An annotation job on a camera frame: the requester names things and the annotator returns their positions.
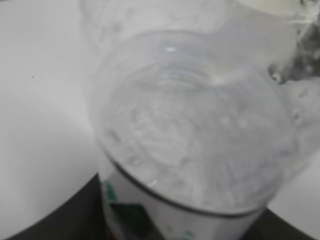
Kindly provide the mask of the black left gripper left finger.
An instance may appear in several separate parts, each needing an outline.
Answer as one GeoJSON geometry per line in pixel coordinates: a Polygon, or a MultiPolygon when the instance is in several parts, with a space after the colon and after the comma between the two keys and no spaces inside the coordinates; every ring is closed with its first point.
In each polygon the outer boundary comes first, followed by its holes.
{"type": "Polygon", "coordinates": [[[105,240],[100,181],[94,175],[75,195],[8,240],[105,240]]]}

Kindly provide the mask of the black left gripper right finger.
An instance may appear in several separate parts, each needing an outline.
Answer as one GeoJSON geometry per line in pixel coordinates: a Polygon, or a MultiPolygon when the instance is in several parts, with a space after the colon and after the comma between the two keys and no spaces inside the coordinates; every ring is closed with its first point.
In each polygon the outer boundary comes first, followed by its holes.
{"type": "Polygon", "coordinates": [[[302,231],[266,210],[249,231],[250,240],[314,240],[302,231]]]}

